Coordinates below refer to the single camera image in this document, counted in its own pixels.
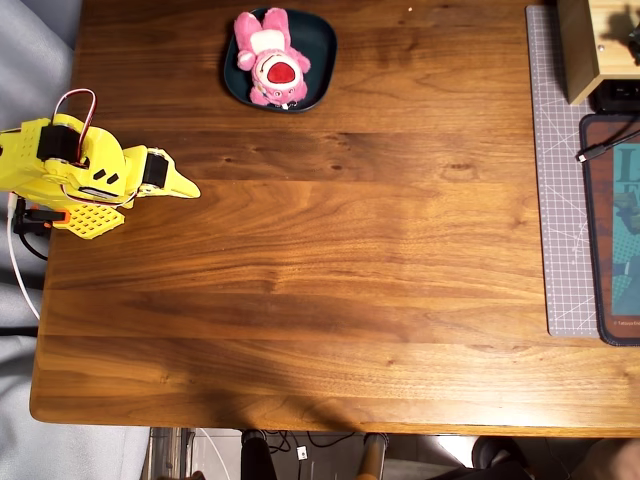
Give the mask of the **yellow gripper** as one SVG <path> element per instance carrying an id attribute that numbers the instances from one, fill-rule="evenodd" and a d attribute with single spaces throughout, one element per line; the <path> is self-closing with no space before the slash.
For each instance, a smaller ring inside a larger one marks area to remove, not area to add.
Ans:
<path id="1" fill-rule="evenodd" d="M 175 161 L 164 150 L 138 145 L 125 149 L 123 153 L 128 168 L 127 194 L 135 193 L 137 198 L 200 197 L 198 186 L 177 170 Z"/>

